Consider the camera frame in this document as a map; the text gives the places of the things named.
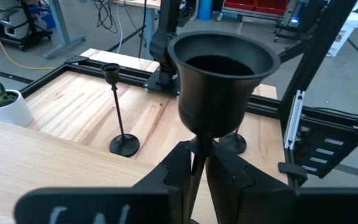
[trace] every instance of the table leg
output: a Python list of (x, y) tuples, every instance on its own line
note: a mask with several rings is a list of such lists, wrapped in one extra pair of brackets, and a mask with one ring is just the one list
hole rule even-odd
[[(151, 8), (146, 9), (146, 30), (145, 30), (145, 40), (147, 43), (150, 43), (152, 37), (154, 35), (154, 20), (155, 20), (155, 10)], [(153, 60), (152, 56), (150, 55), (150, 45), (147, 45), (147, 52), (146, 52), (146, 59)]]
[(77, 46), (81, 41), (85, 41), (85, 35), (71, 41), (68, 36), (67, 27), (63, 18), (62, 7), (60, 6), (59, 0), (49, 0), (50, 10), (52, 12), (53, 19), (56, 23), (56, 32), (60, 39), (60, 45), (54, 47), (52, 50), (44, 53), (44, 57), (50, 59), (62, 52), (70, 50)]

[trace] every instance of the wooden table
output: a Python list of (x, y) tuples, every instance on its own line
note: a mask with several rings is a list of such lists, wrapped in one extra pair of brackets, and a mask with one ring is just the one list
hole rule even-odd
[[(155, 62), (93, 49), (84, 55), (149, 71), (158, 68)], [(108, 142), (119, 129), (112, 93), (103, 79), (66, 72), (26, 99), (35, 117), (28, 128), (0, 123), (0, 223), (13, 223), (15, 202), (36, 188), (132, 186), (178, 141), (194, 137), (180, 122), (176, 98), (123, 84), (118, 92), (124, 129), (142, 145), (130, 159), (108, 152)], [(275, 97), (271, 86), (261, 85), (254, 93)], [(248, 143), (240, 156), (287, 184), (277, 169), (285, 161), (278, 121), (246, 114), (239, 133)], [(205, 177), (193, 218), (216, 223)]]

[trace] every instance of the gray concrete floor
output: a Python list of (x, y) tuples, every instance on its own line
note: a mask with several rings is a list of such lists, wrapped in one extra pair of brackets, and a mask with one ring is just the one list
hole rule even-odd
[[(88, 48), (106, 50), (119, 42), (119, 35), (96, 27), (97, 12), (93, 3), (61, 1), (61, 4), (70, 36), (74, 38), (85, 34), (86, 41), (76, 48), (65, 52), (63, 55), (50, 60), (44, 59), (42, 54), (53, 46), (58, 45), (56, 34), (53, 35), (51, 42), (46, 40), (42, 45), (29, 49), (26, 52), (6, 46), (9, 55), (14, 60), (32, 67), (58, 67), (68, 58), (80, 54)], [(136, 26), (140, 27), (142, 21), (141, 8), (128, 7), (128, 9)], [(120, 10), (120, 17), (123, 24), (124, 36), (135, 31), (124, 9)], [(221, 30), (237, 33), (261, 41), (276, 52), (281, 52), (284, 47), (290, 44), (289, 41), (282, 39), (277, 43), (273, 43), (273, 24), (266, 21), (238, 23), (230, 18), (224, 18), (221, 22), (215, 22), (214, 20), (206, 22), (194, 21), (179, 29), (178, 33), (192, 30)], [(352, 34), (351, 40), (358, 46), (358, 29)], [(137, 56), (138, 48), (139, 37), (136, 35), (122, 46), (121, 53)], [(265, 84), (273, 85), (277, 88), (279, 98), (283, 96), (300, 59), (301, 57), (297, 57), (284, 63), (277, 73), (264, 80)], [(28, 70), (18, 67), (8, 61), (0, 49), (0, 72), (36, 80), (48, 73), (49, 70)], [(2, 77), (0, 77), (0, 82), (5, 84), (7, 88), (13, 89), (21, 89), (25, 86), (24, 83)], [(324, 60), (310, 88), (306, 92), (305, 103), (308, 106), (323, 106), (358, 113), (358, 52), (353, 46), (346, 43), (337, 57), (326, 58)], [(358, 170), (358, 148), (343, 160), (342, 164), (355, 167)], [(310, 177), (305, 186), (358, 187), (358, 176), (353, 174), (350, 174), (346, 169), (334, 170), (322, 180), (317, 177)]]

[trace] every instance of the black candle holder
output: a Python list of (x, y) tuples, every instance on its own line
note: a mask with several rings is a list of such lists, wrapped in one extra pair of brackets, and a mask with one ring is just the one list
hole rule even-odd
[(241, 154), (247, 149), (247, 141), (239, 133), (239, 127), (233, 133), (219, 138), (219, 143), (229, 151)]
[(119, 81), (119, 64), (108, 63), (101, 67), (102, 72), (104, 73), (104, 79), (108, 84), (111, 85), (111, 90), (114, 93), (114, 100), (116, 102), (117, 108), (117, 117), (119, 121), (119, 128), (121, 134), (113, 138), (110, 142), (110, 152), (124, 156), (131, 157), (137, 153), (140, 148), (140, 142), (136, 136), (133, 134), (125, 134), (124, 128), (122, 126), (121, 112), (119, 109), (118, 95), (117, 95), (117, 83)]

